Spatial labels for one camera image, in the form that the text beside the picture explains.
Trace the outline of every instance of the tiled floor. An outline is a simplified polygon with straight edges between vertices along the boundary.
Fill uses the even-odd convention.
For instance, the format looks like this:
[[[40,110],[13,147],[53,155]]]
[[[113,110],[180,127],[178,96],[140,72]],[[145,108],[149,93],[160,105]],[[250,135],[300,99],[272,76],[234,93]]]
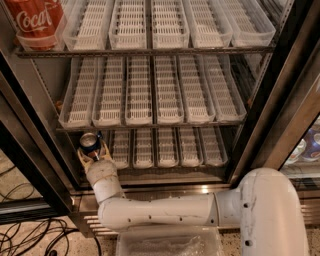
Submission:
[[[69,220],[68,217],[60,218],[62,220],[65,220],[68,224],[68,227],[73,228],[73,223]],[[29,234],[37,225],[39,222],[33,222],[33,223],[25,223],[22,224],[22,227],[18,234],[13,239],[13,244],[19,244],[23,238],[27,234]],[[5,233],[6,230],[11,225],[3,225],[0,226],[0,233]],[[320,227],[312,227],[307,229],[308,234],[308,241],[311,251],[311,256],[319,256],[320,255]],[[34,246],[30,251],[24,253],[25,256],[43,256],[45,255],[45,250],[48,246],[48,244],[58,235],[58,233],[51,233],[47,234],[41,242],[39,242],[36,246]],[[55,249],[58,253],[58,256],[61,255],[68,255],[68,256],[95,256],[98,255],[97,245],[93,238],[85,238],[80,233],[71,233],[68,235],[69,238],[69,250],[66,254],[66,248],[67,248],[67,241],[65,239],[61,239],[53,249]],[[99,237],[99,243],[101,245],[102,249],[102,255],[103,256],[114,256],[116,255],[116,236],[112,237]],[[237,232],[237,230],[229,230],[229,231],[223,231],[221,233],[221,242],[224,249],[225,256],[240,256],[241,255],[241,249],[240,249],[240,234]],[[8,247],[8,242],[4,243],[2,245],[1,250],[4,250],[6,247]],[[21,247],[16,251],[15,254],[17,255],[18,252],[21,252],[26,247]],[[3,254],[0,253],[2,256],[6,256],[8,252],[4,252]]]

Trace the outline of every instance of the coca-cola cup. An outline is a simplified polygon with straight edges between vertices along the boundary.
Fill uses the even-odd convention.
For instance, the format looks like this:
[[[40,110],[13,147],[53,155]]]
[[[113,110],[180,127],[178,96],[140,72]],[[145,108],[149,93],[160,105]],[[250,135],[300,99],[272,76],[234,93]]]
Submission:
[[[45,0],[45,6],[51,17],[54,28],[57,29],[60,25],[63,29],[66,25],[66,18],[60,0]]]
[[[33,50],[46,51],[56,44],[55,27],[43,0],[5,0],[22,37],[32,38]]]

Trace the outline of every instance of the slotted tray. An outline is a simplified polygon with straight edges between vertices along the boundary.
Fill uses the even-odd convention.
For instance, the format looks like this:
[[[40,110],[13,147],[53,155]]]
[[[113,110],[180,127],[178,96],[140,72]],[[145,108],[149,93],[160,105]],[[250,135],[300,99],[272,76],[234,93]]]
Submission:
[[[114,3],[109,38],[112,49],[145,49],[145,0],[116,0]]]
[[[219,0],[188,0],[184,6],[195,48],[229,46],[232,28]]]
[[[109,57],[99,74],[92,121],[96,127],[120,125],[124,106],[124,59]]]
[[[243,120],[246,109],[231,74],[229,57],[210,55],[203,60],[217,120]]]
[[[157,129],[158,167],[174,167],[179,163],[174,128]]]
[[[179,56],[178,67],[187,121],[189,123],[213,121],[216,112],[197,57]]]
[[[233,29],[233,46],[268,46],[276,32],[256,0],[220,1]]]
[[[185,167],[196,167],[202,164],[203,157],[197,128],[180,127],[178,130],[180,160]]]
[[[63,39],[69,49],[104,50],[114,0],[77,0]]]
[[[152,124],[149,57],[127,58],[126,124]]]
[[[199,134],[202,145],[204,163],[221,167],[228,161],[223,139],[218,127],[201,127]]]
[[[154,74],[158,124],[182,123],[184,112],[175,57],[156,56]]]
[[[99,65],[101,60],[97,58],[72,59],[71,77],[59,116],[59,122],[64,128],[91,125]]]
[[[189,27],[182,0],[152,0],[153,48],[188,48]]]
[[[110,133],[110,154],[117,169],[128,168],[130,163],[130,130],[116,130]]]
[[[153,136],[152,129],[134,131],[133,167],[146,169],[153,167]]]

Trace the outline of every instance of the coca-cola logo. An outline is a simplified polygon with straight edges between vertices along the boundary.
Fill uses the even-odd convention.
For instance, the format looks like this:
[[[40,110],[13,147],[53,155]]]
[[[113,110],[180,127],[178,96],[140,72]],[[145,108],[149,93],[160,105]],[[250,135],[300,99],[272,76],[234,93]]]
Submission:
[[[26,11],[22,11],[18,13],[16,20],[23,32],[32,32],[36,30],[43,31],[52,25],[50,15],[46,9],[32,17],[29,17]]]
[[[58,0],[51,0],[50,2],[45,2],[47,10],[51,10],[57,7]]]

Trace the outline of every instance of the metal shelf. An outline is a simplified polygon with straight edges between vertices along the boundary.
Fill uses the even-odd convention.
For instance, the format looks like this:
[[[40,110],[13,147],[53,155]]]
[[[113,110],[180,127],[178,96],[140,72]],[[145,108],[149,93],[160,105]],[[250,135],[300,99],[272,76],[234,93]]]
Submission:
[[[138,129],[138,128],[161,128],[161,127],[208,127],[208,126],[239,126],[243,121],[220,122],[213,121],[204,124],[181,123],[181,124],[150,124],[150,125],[117,125],[108,127],[83,127],[83,128],[63,128],[60,125],[56,128],[57,132],[92,132],[101,130],[121,130],[121,129]]]
[[[198,182],[223,182],[225,176],[224,167],[173,167],[149,169],[123,169],[118,171],[119,181],[122,186],[131,185],[155,185],[155,184],[175,184],[182,181],[196,184]]]
[[[37,51],[16,50],[20,58],[73,58],[73,57],[108,57],[108,56],[171,56],[195,54],[253,54],[272,53],[275,44],[261,47],[221,47],[221,48],[186,48],[186,49],[142,49],[142,50],[102,50],[102,51]]]

